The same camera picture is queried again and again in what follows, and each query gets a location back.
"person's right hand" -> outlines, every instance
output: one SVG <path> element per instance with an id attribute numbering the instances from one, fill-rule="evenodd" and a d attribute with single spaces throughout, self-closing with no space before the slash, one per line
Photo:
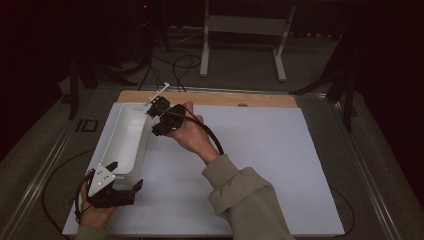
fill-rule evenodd
<path id="1" fill-rule="evenodd" d="M 192 102 L 186 102 L 182 105 L 194 114 Z M 187 111 L 186 116 L 193 118 Z M 196 118 L 203 123 L 202 116 L 196 115 Z M 206 165 L 219 156 L 218 151 L 213 147 L 209 139 L 209 135 L 201 126 L 190 120 L 185 119 L 181 127 L 172 130 L 168 137 L 174 138 L 183 148 L 199 155 Z"/>

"green jacket sleeve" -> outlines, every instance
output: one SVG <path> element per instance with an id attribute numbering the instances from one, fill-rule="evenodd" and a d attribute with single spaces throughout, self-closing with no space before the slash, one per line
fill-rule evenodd
<path id="1" fill-rule="evenodd" d="M 215 214 L 230 224 L 234 240 L 294 239 L 274 187 L 253 168 L 238 170 L 224 154 L 202 174 L 213 187 L 208 200 Z"/>
<path id="2" fill-rule="evenodd" d="M 106 240 L 109 232 L 105 229 L 79 226 L 75 240 Z"/>

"wrist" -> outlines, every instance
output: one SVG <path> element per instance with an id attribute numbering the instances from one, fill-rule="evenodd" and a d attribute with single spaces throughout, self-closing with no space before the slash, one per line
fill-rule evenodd
<path id="1" fill-rule="evenodd" d="M 215 148 L 208 148 L 199 153 L 200 158 L 206 165 L 209 165 L 215 159 L 219 157 L 219 153 Z"/>

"white tabletop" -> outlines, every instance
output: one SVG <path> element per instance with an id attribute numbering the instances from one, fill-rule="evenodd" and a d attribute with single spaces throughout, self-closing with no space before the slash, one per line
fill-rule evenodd
<path id="1" fill-rule="evenodd" d="M 122 103 L 115 103 L 90 168 L 101 161 Z M 195 106 L 239 168 L 251 166 L 276 190 L 294 236 L 343 234 L 324 172 L 299 108 Z M 149 137 L 134 205 L 120 207 L 108 230 L 126 236 L 228 236 L 207 201 L 203 162 L 173 139 Z M 77 232 L 74 209 L 63 233 Z"/>

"white plastic container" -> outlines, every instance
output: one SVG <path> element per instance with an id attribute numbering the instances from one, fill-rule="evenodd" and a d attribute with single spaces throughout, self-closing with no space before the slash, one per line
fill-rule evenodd
<path id="1" fill-rule="evenodd" d="M 118 162 L 112 171 L 117 184 L 133 186 L 140 180 L 141 168 L 153 120 L 146 114 L 144 103 L 122 105 L 112 136 L 102 157 L 101 164 L 107 166 Z"/>

